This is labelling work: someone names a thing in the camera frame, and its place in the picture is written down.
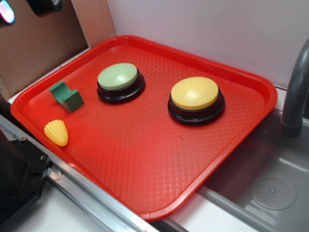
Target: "plastic corn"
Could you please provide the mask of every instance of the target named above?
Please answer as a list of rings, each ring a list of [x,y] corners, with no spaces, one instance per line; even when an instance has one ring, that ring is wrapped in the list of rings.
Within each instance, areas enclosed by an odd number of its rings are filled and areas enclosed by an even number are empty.
[[[64,122],[54,120],[49,122],[44,128],[45,135],[56,145],[65,146],[68,144],[69,136]]]

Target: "green toy block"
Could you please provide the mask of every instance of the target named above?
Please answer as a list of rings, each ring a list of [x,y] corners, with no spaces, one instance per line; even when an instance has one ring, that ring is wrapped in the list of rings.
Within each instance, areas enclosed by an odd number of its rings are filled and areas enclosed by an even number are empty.
[[[54,99],[70,112],[77,110],[84,104],[81,94],[76,89],[71,91],[63,81],[59,81],[49,91]]]

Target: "sink basin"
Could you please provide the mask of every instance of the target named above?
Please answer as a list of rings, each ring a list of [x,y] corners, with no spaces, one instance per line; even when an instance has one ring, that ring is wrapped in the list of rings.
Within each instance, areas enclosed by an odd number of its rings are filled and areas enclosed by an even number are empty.
[[[302,134],[280,135],[274,110],[204,183],[265,231],[308,231],[309,120]]]

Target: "faucet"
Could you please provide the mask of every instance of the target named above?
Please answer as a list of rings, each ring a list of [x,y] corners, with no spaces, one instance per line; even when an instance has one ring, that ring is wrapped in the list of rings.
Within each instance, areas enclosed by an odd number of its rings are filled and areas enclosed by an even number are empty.
[[[303,115],[309,91],[309,39],[305,42],[294,66],[285,97],[280,132],[289,138],[301,134]]]

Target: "white wall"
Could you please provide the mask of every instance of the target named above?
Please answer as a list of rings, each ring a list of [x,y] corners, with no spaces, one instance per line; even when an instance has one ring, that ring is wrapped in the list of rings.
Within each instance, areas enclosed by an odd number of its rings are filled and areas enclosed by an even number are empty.
[[[308,0],[108,0],[117,35],[131,34],[287,87],[309,38]]]

